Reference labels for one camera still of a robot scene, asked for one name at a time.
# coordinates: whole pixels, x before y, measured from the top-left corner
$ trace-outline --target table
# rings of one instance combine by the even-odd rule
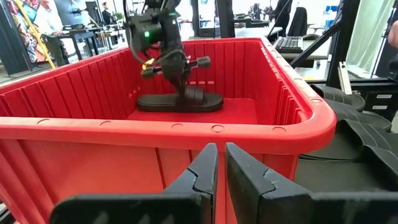
[[[212,22],[212,21],[211,21],[211,20],[208,20],[208,19],[199,19],[199,23],[200,23],[200,27],[201,27],[201,28],[206,27],[206,25],[207,25],[208,22]]]
[[[88,39],[90,38],[92,40],[93,43],[93,48],[95,51],[95,54],[98,55],[98,48],[96,46],[95,43],[95,31],[97,31],[98,28],[93,28],[93,29],[73,29],[73,30],[68,30],[69,33],[67,34],[63,34],[58,36],[59,39],[66,39],[66,38],[71,38],[73,41],[73,46],[75,47],[76,50],[76,54],[79,60],[83,60],[83,58],[81,57],[81,53],[79,50],[79,46],[77,45],[77,40],[80,39],[84,39],[86,42],[86,45],[88,47],[88,53],[90,55],[90,57],[93,56],[93,53],[91,51],[91,47],[90,47],[90,42],[88,41]]]
[[[245,23],[247,28],[252,28],[252,27],[268,27],[270,21],[262,21],[262,20],[253,20],[250,17],[245,17],[242,19],[234,19],[234,23]]]
[[[235,37],[268,37],[271,27],[235,28]],[[275,27],[271,35],[278,35],[281,27]]]
[[[178,21],[178,27],[182,29],[182,24],[186,23],[191,23],[192,24],[192,19],[182,19],[182,18],[177,18]]]
[[[307,48],[309,48],[314,42],[315,42],[315,40],[304,40],[303,41],[303,50],[306,50]],[[300,67],[312,68],[315,60],[327,60],[329,57],[330,44],[331,44],[331,37],[324,44],[322,44],[316,51],[314,51],[314,53],[312,53]],[[292,60],[294,60],[300,54],[298,54],[298,53],[280,53],[280,55],[284,59],[286,59],[287,62],[290,63]]]
[[[104,32],[103,34],[104,34],[104,37],[106,38],[106,41],[108,42],[109,49],[112,50],[111,38],[113,36],[118,36],[119,34],[126,35],[126,30],[108,31],[108,32]]]

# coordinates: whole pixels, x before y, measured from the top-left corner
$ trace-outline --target person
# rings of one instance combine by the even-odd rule
[[[388,43],[391,46],[398,48],[398,21],[395,21],[391,27],[390,33],[388,35]]]
[[[106,2],[102,3],[102,6],[104,7],[104,11],[102,11],[102,17],[104,18],[104,23],[105,25],[111,25],[111,13],[108,12],[108,5]]]
[[[62,42],[57,37],[63,34],[61,18],[56,8],[50,5],[49,0],[40,0],[34,23],[39,28],[39,32],[45,36],[44,44],[54,57],[57,66],[69,64],[68,57],[64,55]]]
[[[282,28],[282,37],[286,36],[286,28],[289,24],[291,10],[292,10],[291,0],[278,0],[278,4],[275,8],[275,16],[276,16],[275,27]]]

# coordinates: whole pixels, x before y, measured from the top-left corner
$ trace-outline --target cable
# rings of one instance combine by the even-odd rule
[[[152,59],[152,57],[147,52],[143,52],[142,54],[144,54],[144,56],[149,60]]]
[[[269,34],[268,34],[267,38],[269,38],[269,37],[271,36],[272,31],[274,31],[275,25],[277,24],[278,20],[280,19],[280,15],[284,12],[284,9],[285,9],[286,6],[288,5],[288,3],[290,3],[291,1],[292,1],[292,0],[288,0],[288,1],[285,3],[284,7],[282,8],[282,10],[280,11],[280,13],[279,13],[279,15],[278,15],[278,18],[276,18],[276,20],[275,20],[275,24],[272,26],[272,29],[269,31]]]
[[[166,58],[168,58],[170,55],[172,55],[172,54],[174,54],[174,53],[180,53],[180,54],[182,54],[182,55],[184,56],[185,59],[187,59],[187,56],[184,54],[184,52],[183,52],[182,50],[180,50],[180,49],[175,49],[175,50],[171,50],[171,51],[165,53],[164,55],[160,55],[159,58],[157,58],[157,59],[156,59],[153,63],[151,63],[151,64],[149,64],[149,63],[147,63],[147,62],[144,62],[143,59],[141,59],[141,58],[138,56],[137,52],[134,50],[134,47],[132,46],[132,33],[131,33],[131,29],[128,28],[128,30],[129,30],[129,33],[130,33],[130,40],[129,40],[129,43],[130,43],[130,49],[131,49],[132,55],[134,56],[135,59],[137,59],[137,60],[138,60],[141,64],[143,64],[143,65],[158,65],[158,64],[160,64],[161,62],[163,62]]]
[[[334,159],[327,157],[318,157],[318,156],[310,156],[301,154],[298,156],[299,159],[307,160],[307,161],[330,161],[330,162],[354,162],[354,159]]]

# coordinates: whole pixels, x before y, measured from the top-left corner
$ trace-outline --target robotic arm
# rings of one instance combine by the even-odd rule
[[[208,112],[218,110],[223,103],[220,95],[204,93],[197,86],[187,86],[191,69],[209,67],[210,59],[202,57],[196,61],[189,61],[185,55],[175,11],[179,3],[180,0],[146,0],[146,9],[143,14],[129,17],[126,10],[124,11],[131,36],[131,52],[140,63],[146,66],[141,75],[144,78],[152,78],[158,73],[163,73],[164,78],[177,91],[174,95],[141,96],[137,101],[137,107],[146,111]],[[158,48],[159,56],[155,59],[149,58],[146,51]],[[144,62],[137,52],[143,53],[153,62]]]

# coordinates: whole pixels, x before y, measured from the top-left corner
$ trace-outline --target white shirt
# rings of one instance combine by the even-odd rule
[[[63,28],[56,6],[53,6],[51,10],[39,6],[34,23],[39,27],[40,33],[49,37],[53,37],[54,32],[61,31]]]

